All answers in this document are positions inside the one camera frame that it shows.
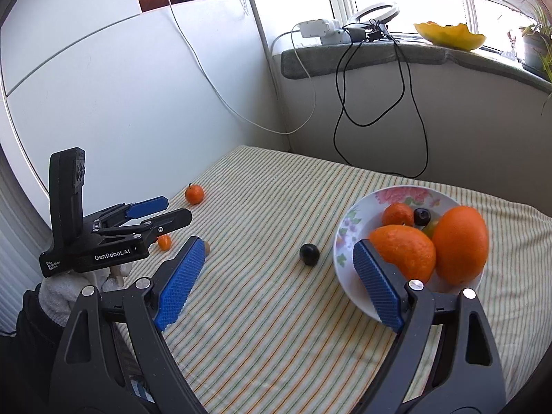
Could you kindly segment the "left white gloved hand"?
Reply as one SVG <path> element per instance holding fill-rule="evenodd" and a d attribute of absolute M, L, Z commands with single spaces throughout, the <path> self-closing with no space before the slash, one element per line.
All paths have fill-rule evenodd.
<path fill-rule="evenodd" d="M 101 292 L 120 290 L 131 270 L 131 264 L 124 264 L 85 273 L 68 271 L 44 278 L 38 293 L 40 307 L 52 321 L 65 327 L 83 288 L 92 286 Z"/>

